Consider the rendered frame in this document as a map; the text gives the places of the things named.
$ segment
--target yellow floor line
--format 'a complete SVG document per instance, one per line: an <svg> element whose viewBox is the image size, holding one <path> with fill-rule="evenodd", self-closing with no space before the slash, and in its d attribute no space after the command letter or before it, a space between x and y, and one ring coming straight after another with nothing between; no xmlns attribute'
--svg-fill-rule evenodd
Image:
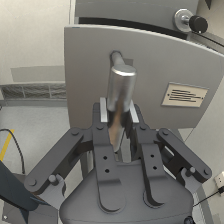
<svg viewBox="0 0 224 224"><path fill-rule="evenodd" d="M0 153L0 160L1 161L3 161L3 158L5 156L5 152L7 150L7 147L8 147L8 144L9 144L10 140L11 140L11 134L9 133L8 137L7 137L6 141L5 141L5 144L3 145L2 151Z"/></svg>

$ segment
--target vent grille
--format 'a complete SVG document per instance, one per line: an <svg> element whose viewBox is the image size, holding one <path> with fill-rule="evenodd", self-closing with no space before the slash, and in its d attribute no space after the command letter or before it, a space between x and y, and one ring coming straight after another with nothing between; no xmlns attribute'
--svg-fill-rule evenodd
<svg viewBox="0 0 224 224"><path fill-rule="evenodd" d="M65 85L9 85L2 86L6 99L66 99Z"/></svg>
<svg viewBox="0 0 224 224"><path fill-rule="evenodd" d="M25 98L50 98L49 87L43 86L24 86Z"/></svg>
<svg viewBox="0 0 224 224"><path fill-rule="evenodd" d="M66 87L64 85L51 85L52 98L66 99Z"/></svg>
<svg viewBox="0 0 224 224"><path fill-rule="evenodd" d="M162 105L200 107L207 91L208 88L169 83Z"/></svg>
<svg viewBox="0 0 224 224"><path fill-rule="evenodd" d="M5 86L2 87L5 98L24 98L21 86Z"/></svg>

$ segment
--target power cord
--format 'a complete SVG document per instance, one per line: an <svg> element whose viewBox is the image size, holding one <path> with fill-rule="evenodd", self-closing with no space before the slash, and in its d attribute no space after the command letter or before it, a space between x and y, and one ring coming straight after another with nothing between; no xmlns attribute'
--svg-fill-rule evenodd
<svg viewBox="0 0 224 224"><path fill-rule="evenodd" d="M19 148L19 145L18 145L18 143L17 143L17 141L16 141L15 136L13 135L13 133L12 133L9 129L0 129L0 131L8 131L8 132L11 134L11 136L13 137L13 139L14 139L14 141L15 141L15 144L16 144L16 146L17 146L17 149L18 149L18 151L19 151L21 160L22 160L22 173L24 174L24 173L25 173L24 160L23 160L22 152L21 152L21 150L20 150L20 148Z"/></svg>
<svg viewBox="0 0 224 224"><path fill-rule="evenodd" d="M193 207L197 206L198 204L200 204L201 202L203 202L203 201L205 201L206 199L210 198L211 196L209 196L209 197L203 199L202 201L198 202L198 203L197 203L196 205L194 205Z"/></svg>

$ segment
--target wall outlet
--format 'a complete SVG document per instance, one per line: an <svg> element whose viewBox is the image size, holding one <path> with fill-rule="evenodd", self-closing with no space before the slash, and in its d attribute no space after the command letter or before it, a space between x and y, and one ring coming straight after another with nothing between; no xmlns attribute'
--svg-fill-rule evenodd
<svg viewBox="0 0 224 224"><path fill-rule="evenodd" d="M224 172L219 174L217 177L215 177L215 181L217 184L218 189L224 186Z"/></svg>

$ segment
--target cylindrical metal handle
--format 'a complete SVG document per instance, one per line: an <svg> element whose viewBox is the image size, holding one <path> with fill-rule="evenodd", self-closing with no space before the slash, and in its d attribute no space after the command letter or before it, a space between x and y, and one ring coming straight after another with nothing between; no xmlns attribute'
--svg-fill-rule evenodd
<svg viewBox="0 0 224 224"><path fill-rule="evenodd" d="M107 109L109 110L109 136L114 151L118 151L121 145L127 112L136 82L137 70L125 65L119 52L111 56L114 66L111 69Z"/></svg>

